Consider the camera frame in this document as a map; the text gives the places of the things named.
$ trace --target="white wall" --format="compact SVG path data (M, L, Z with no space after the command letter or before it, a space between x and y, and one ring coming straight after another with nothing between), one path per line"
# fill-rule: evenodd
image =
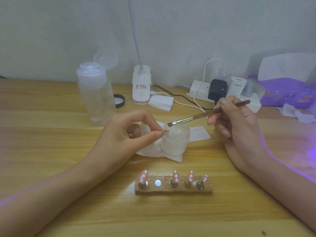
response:
M316 0L134 0L153 82L190 84L210 58L228 75L258 73L263 57L316 52ZM127 0L0 0L0 75L76 81L79 64L117 51L114 83L137 64ZM208 75L219 63L208 68Z

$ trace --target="pink nail tip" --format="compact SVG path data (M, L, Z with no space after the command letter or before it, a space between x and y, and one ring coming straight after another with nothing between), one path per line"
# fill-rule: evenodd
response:
M193 171L190 171L188 173L188 177L186 179L188 182L194 182L194 172Z
M209 178L208 175L203 175L202 181L203 181L203 182L206 182L206 181L208 180L208 178Z
M148 171L147 170L143 170L142 173L139 176L138 182L141 183L141 184L145 184L147 179L148 179Z
M180 175L179 175L179 172L178 171L174 171L173 172L173 176L172 176L172 180L174 183L179 183L180 181Z

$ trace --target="black power adapter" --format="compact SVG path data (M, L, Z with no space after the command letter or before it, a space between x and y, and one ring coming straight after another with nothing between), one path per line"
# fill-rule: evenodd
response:
M213 100L215 104L220 98L226 97L227 82L224 80L213 79L210 84L208 99Z

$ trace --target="black cable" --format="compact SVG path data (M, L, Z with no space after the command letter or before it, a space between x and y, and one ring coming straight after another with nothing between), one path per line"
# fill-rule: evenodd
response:
M193 103L193 104L195 104L196 106L197 106L197 104L194 102L194 101L192 101L192 100L190 100L190 99L188 99L187 97L185 97L185 96L183 96L183 95L175 95L175 94L172 94L170 91L168 91L168 90L166 90L166 89L164 89L164 88L162 88L162 87L160 87L159 85L154 85L155 87L159 87L160 89L162 89L162 90L164 90L164 91L167 91L170 95L173 95L173 96L181 96L181 97L184 97L185 99L187 99L189 102L191 102L191 103ZM204 110L207 110L207 111L211 111L212 109L207 109L207 108L204 108L204 107L202 107Z

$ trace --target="hand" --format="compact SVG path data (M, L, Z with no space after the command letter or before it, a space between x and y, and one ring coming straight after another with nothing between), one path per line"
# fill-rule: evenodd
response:
M151 132L142 136L134 122L143 122ZM164 132L152 114L138 110L115 115L109 120L90 153L83 159L104 174L103 178L117 171L128 159L163 137Z
M224 141L228 156L235 166L247 174L251 167L260 165L270 151L263 138L255 114L247 107L236 107L241 100L235 96L221 98L222 113L208 118L214 125L214 133Z

